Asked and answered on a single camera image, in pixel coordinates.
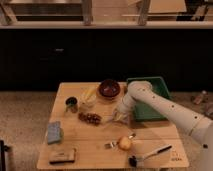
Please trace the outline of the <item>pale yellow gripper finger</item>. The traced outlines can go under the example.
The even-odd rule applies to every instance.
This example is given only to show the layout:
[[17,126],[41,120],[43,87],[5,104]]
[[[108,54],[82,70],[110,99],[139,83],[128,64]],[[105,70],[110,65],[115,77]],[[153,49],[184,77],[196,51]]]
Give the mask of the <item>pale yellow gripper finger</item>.
[[120,112],[117,109],[115,109],[114,112],[113,112],[113,120],[115,122],[121,122],[121,123],[127,124],[128,123],[128,117],[129,117],[128,113]]

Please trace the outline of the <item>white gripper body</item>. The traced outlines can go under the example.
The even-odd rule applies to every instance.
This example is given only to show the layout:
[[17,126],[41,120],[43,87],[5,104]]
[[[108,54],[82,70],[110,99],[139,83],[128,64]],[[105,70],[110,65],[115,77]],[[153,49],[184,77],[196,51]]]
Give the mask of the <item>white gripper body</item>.
[[126,93],[118,103],[117,109],[119,112],[129,113],[133,111],[135,104],[136,100],[129,93]]

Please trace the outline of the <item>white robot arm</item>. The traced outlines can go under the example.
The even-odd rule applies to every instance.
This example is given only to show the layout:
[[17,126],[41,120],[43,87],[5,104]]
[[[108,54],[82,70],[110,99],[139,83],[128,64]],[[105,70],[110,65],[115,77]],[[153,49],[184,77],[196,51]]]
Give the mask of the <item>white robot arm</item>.
[[157,95],[148,81],[133,81],[114,109],[113,120],[125,123],[137,101],[149,105],[200,143],[202,149],[197,171],[213,171],[212,119]]

